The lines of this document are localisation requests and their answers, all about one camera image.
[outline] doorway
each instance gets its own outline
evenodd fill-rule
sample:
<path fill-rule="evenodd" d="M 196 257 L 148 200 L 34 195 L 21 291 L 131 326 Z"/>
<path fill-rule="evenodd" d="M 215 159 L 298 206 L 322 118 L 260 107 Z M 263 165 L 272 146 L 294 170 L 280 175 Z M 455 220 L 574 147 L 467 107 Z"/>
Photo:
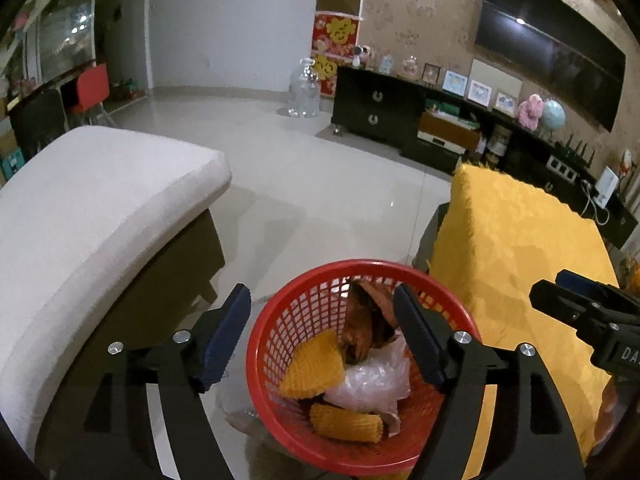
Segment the doorway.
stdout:
<path fill-rule="evenodd" d="M 146 96 L 145 0 L 95 0 L 95 57 L 109 73 L 107 112 Z"/>

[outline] yellow cloth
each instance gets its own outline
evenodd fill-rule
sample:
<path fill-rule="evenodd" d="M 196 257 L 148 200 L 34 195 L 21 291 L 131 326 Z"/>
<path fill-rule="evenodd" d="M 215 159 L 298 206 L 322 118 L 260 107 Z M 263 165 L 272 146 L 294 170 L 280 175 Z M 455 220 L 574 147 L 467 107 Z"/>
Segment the yellow cloth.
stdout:
<path fill-rule="evenodd" d="M 379 415 L 351 412 L 316 402 L 309 418 L 320 436 L 374 444 L 382 439 L 384 425 Z"/>
<path fill-rule="evenodd" d="M 530 342 L 565 403 L 583 458 L 608 375 L 591 365 L 592 350 L 575 330 L 533 310 L 529 291 L 562 269 L 617 285 L 596 225 L 543 190 L 486 168 L 462 166 L 434 246 L 430 274 L 462 302 L 482 342 L 514 349 Z M 478 436 L 465 478 L 477 475 L 493 417 L 495 387 L 484 396 Z"/>
<path fill-rule="evenodd" d="M 296 346 L 278 393 L 287 399 L 311 399 L 343 379 L 344 364 L 338 335 L 333 329 L 324 330 Z"/>

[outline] tile floor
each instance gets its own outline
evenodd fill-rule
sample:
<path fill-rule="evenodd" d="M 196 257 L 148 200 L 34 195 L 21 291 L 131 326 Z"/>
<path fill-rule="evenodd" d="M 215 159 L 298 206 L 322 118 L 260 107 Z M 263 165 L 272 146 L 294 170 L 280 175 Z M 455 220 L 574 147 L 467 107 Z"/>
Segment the tile floor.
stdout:
<path fill-rule="evenodd" d="M 301 272 L 345 258 L 407 263 L 450 178 L 388 146 L 335 137 L 330 114 L 289 118 L 277 102 L 210 96 L 147 98 L 114 114 L 130 130 L 222 150 L 231 188 L 211 207 L 226 257 L 212 280 L 220 298 L 243 282 L 254 298 Z M 150 402 L 156 402 L 153 391 Z M 203 396 L 221 450 L 238 480 L 310 479 L 318 472 L 231 428 Z M 161 420 L 154 426 L 165 475 L 178 479 Z"/>

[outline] figurine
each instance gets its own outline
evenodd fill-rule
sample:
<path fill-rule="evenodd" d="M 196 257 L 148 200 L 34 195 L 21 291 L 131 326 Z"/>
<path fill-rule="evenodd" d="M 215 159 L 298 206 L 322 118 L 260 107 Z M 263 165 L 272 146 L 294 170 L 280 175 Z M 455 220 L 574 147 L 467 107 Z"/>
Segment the figurine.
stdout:
<path fill-rule="evenodd" d="M 367 66 L 367 61 L 369 60 L 369 53 L 371 52 L 371 47 L 367 45 L 354 45 L 351 48 L 351 54 L 353 55 L 353 61 L 351 62 L 351 66 L 354 68 L 360 68 Z"/>
<path fill-rule="evenodd" d="M 380 60 L 380 66 L 378 67 L 378 72 L 385 75 L 390 75 L 391 71 L 394 67 L 394 57 L 391 55 L 390 51 L 386 51 L 385 55 Z"/>
<path fill-rule="evenodd" d="M 625 150 L 622 154 L 622 158 L 620 159 L 620 168 L 618 170 L 618 178 L 620 180 L 627 176 L 633 166 L 633 163 L 631 152 L 629 150 Z"/>
<path fill-rule="evenodd" d="M 379 51 L 375 46 L 369 47 L 369 53 L 367 54 L 367 62 L 365 68 L 367 70 L 376 70 L 378 68 L 378 56 Z"/>
<path fill-rule="evenodd" d="M 518 122 L 529 130 L 537 129 L 544 107 L 545 102 L 538 94 L 530 95 L 529 99 L 518 106 Z"/>

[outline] picture frame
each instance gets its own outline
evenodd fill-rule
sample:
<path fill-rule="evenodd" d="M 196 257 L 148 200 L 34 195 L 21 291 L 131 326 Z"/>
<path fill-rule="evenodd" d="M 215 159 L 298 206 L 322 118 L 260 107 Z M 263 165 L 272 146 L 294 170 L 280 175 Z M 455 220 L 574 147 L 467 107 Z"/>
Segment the picture frame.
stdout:
<path fill-rule="evenodd" d="M 440 67 L 432 65 L 431 63 L 425 63 L 422 69 L 422 82 L 428 85 L 436 85 L 438 78 L 440 77 Z"/>
<path fill-rule="evenodd" d="M 500 91 L 497 93 L 497 96 L 495 97 L 494 110 L 498 110 L 499 112 L 513 118 L 516 115 L 517 107 L 518 100 L 514 96 Z"/>
<path fill-rule="evenodd" d="M 444 75 L 442 89 L 446 92 L 464 97 L 467 81 L 468 77 L 447 70 L 447 73 Z"/>
<path fill-rule="evenodd" d="M 466 97 L 470 101 L 478 103 L 479 105 L 489 107 L 492 92 L 493 90 L 490 86 L 472 79 L 471 84 L 469 85 L 469 93 Z"/>

